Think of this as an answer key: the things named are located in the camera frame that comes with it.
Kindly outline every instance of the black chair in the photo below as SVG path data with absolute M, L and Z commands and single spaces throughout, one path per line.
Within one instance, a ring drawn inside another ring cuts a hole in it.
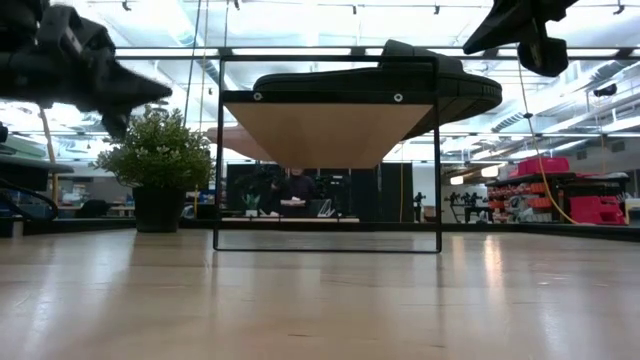
M 107 215 L 111 208 L 104 200 L 88 200 L 82 205 L 80 210 L 76 211 L 76 219 L 93 219 Z

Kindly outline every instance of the wooden platform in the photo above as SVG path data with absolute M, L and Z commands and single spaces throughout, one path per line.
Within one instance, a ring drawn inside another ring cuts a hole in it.
M 399 233 L 223 237 L 267 247 L 433 241 Z M 4 240 L 0 358 L 638 358 L 638 245 L 445 234 L 444 249 L 215 253 L 201 230 Z

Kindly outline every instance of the ceiling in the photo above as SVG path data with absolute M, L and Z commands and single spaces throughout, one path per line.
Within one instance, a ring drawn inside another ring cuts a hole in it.
M 445 55 L 463 56 L 460 47 L 489 12 L 492 1 L 449 0 L 437 9 L 435 4 L 441 2 L 384 0 L 243 0 L 237 1 L 237 8 L 233 1 L 227 6 L 226 1 L 202 0 L 200 9 L 197 0 L 130 0 L 126 2 L 129 10 L 121 1 L 113 0 L 53 0 L 52 3 L 73 5 L 82 16 L 105 25 L 118 46 L 122 64 L 170 85 L 174 94 L 166 107 L 186 109 L 187 124 L 195 131 L 216 125 L 218 85 L 212 74 L 219 69 L 219 63 L 206 60 L 206 66 L 201 66 L 203 60 L 190 60 L 194 40 L 198 48 L 218 49 L 207 50 L 208 55 L 218 54 L 220 48 L 233 48 L 237 54 L 283 51 L 348 54 L 352 47 L 365 47 L 368 49 L 366 54 L 375 55 L 387 39 L 393 38 Z M 640 32 L 636 30 L 640 0 L 623 0 L 621 4 L 625 5 L 625 10 L 614 15 L 618 10 L 617 0 L 579 1 L 569 9 L 565 20 L 548 24 L 549 33 L 567 40 L 570 47 L 605 48 L 575 49 L 570 55 L 606 57 L 616 53 L 613 48 L 637 48 L 640 46 Z M 183 59 L 173 56 L 178 52 L 185 55 Z M 514 50 L 501 49 L 499 54 L 513 56 Z M 525 112 L 523 86 L 530 111 L 536 114 L 534 132 L 569 134 L 541 141 L 549 149 L 578 140 L 585 140 L 580 144 L 586 142 L 586 138 L 571 136 L 597 131 L 627 133 L 635 130 L 636 122 L 640 124 L 634 97 L 638 92 L 636 87 L 640 85 L 640 70 L 633 60 L 575 60 L 555 79 L 523 70 L 522 85 L 516 61 L 468 60 L 464 57 L 462 61 L 465 71 L 501 83 L 505 100 L 490 113 L 442 127 L 445 135 L 443 159 L 448 161 L 503 161 L 517 158 L 512 155 L 523 149 L 530 150 L 530 130 L 522 118 Z M 232 90 L 250 89 L 256 79 L 265 74 L 364 66 L 375 64 L 229 63 L 225 84 Z M 592 90 L 614 82 L 618 86 L 615 96 L 593 96 Z M 42 145 L 46 140 L 42 137 L 38 111 L 32 104 L 0 101 L 0 121 L 11 131 L 19 132 L 18 136 L 23 140 Z M 74 107 L 63 104 L 56 104 L 45 112 L 55 135 L 54 147 L 62 160 L 92 159 L 105 148 L 103 129 L 97 116 L 81 114 Z M 228 112 L 225 121 L 229 126 L 235 124 Z M 470 132 L 479 134 L 470 136 Z M 428 161 L 433 159 L 432 148 L 432 138 L 426 134 L 398 145 L 387 159 Z M 225 153 L 225 158 L 235 159 L 236 155 Z

